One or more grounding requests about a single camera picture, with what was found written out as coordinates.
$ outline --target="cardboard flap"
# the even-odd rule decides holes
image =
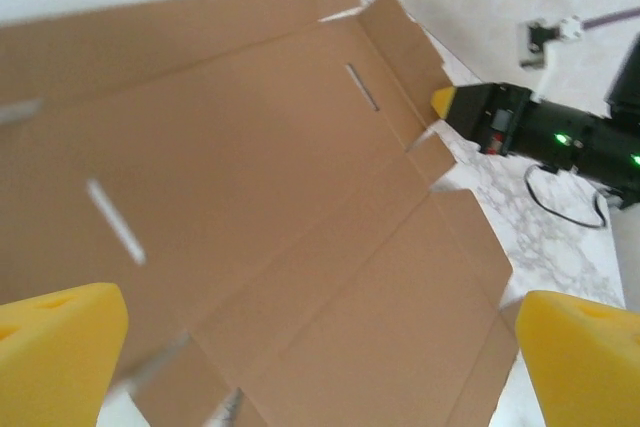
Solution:
[[[518,342],[497,316],[446,427],[486,427],[518,354]]]
[[[9,55],[0,57],[0,72],[13,63],[21,71],[0,101],[36,94],[63,100],[91,96],[293,32],[359,4],[167,0],[4,27],[0,50]],[[23,80],[32,86],[24,94]]]
[[[227,381],[261,371],[427,195],[404,156],[370,178],[193,331]]]
[[[520,307],[522,307],[523,300],[524,298],[511,302],[500,310],[500,315],[505,325],[514,335],[516,333],[516,321],[518,320],[518,314],[520,314]]]
[[[431,95],[451,82],[422,27],[407,16],[398,0],[376,0],[359,20],[424,122],[430,125],[438,120]]]
[[[445,425],[498,315],[467,263],[422,202],[243,390],[278,427]]]
[[[167,299],[149,288],[145,276],[132,273],[126,281],[122,279],[118,282],[118,287],[129,312],[129,330],[112,384],[135,372],[159,348],[164,348],[184,331],[184,326],[173,315]]]
[[[497,308],[513,269],[473,192],[436,192],[431,197]]]
[[[201,427],[231,392],[200,346],[190,341],[140,388],[134,402],[152,427]],[[266,426],[246,397],[235,415],[236,427]]]
[[[336,26],[336,31],[348,30],[349,43],[357,42],[359,46],[357,50],[348,46],[344,49],[349,51],[344,71],[351,78],[353,87],[360,91],[360,97],[366,100],[369,109],[384,115],[402,146],[408,148],[426,128],[411,99],[393,77],[357,18],[340,19],[334,24],[341,24]]]
[[[453,154],[437,134],[414,145],[408,155],[429,186],[446,174],[456,163]]]
[[[37,97],[18,59],[0,46],[0,108]]]

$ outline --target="cardboard slot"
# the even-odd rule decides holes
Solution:
[[[116,237],[118,237],[124,248],[129,252],[133,261],[138,265],[143,265],[146,262],[146,254],[142,245],[140,245],[140,242],[138,242],[138,239],[136,239],[136,236],[120,212],[114,207],[111,199],[109,199],[102,189],[100,182],[96,179],[89,179],[87,181],[87,193],[109,226],[113,229]]]
[[[500,392],[504,386],[510,370],[505,368],[505,352],[515,356],[518,352],[518,342],[504,319],[497,317],[447,418],[445,427],[489,425],[498,399],[479,393]]]
[[[347,64],[346,68],[347,72],[349,72],[349,75],[353,79],[353,82],[358,86],[358,89],[360,89],[360,92],[362,92],[364,98],[367,99],[369,105],[371,105],[371,108],[376,112],[380,112],[380,107],[378,107],[378,104],[376,104],[376,101],[373,99],[373,96],[371,95],[371,92],[369,92],[369,89],[367,89],[367,86],[364,85],[364,82],[362,82],[362,79],[358,75],[358,72],[356,71],[353,64]]]
[[[241,385],[269,425],[447,425],[496,310],[434,200],[421,201],[277,361]],[[426,239],[437,248],[425,249]],[[505,350],[490,351],[501,385]],[[480,395],[482,406],[496,390]]]
[[[42,99],[25,100],[0,108],[0,125],[27,120],[40,110]]]

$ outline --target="yellow nozzle tip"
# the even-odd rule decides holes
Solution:
[[[431,97],[431,107],[436,111],[441,119],[446,119],[453,102],[453,97],[456,95],[455,87],[447,87],[445,89],[436,90]]]

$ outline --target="black device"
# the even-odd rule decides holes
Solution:
[[[482,153],[522,155],[599,182],[621,209],[640,202],[640,36],[609,93],[610,117],[534,102],[532,93],[511,84],[458,87],[446,121]]]

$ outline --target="cardboard tab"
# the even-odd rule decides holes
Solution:
[[[359,20],[426,125],[438,120],[431,95],[451,82],[422,27],[407,16],[398,0],[376,0]]]
[[[200,346],[190,341],[133,400],[152,427],[201,427],[231,393]],[[266,427],[246,396],[235,416],[235,427]]]
[[[520,313],[520,307],[522,307],[522,301],[524,298],[518,299],[505,305],[500,310],[505,325],[509,328],[512,334],[516,333],[516,321],[518,320],[518,314]]]
[[[414,145],[408,155],[429,186],[456,164],[453,154],[437,134]]]
[[[513,269],[473,192],[436,192],[432,194],[432,202],[442,212],[478,281],[497,308]]]
[[[518,354],[518,342],[497,317],[445,427],[486,427]]]
[[[32,89],[3,92],[0,101],[92,96],[359,5],[360,0],[166,0],[4,27],[0,50],[9,55],[0,58],[0,72],[12,67],[6,66],[10,58],[22,69],[12,85],[17,89],[25,82]]]

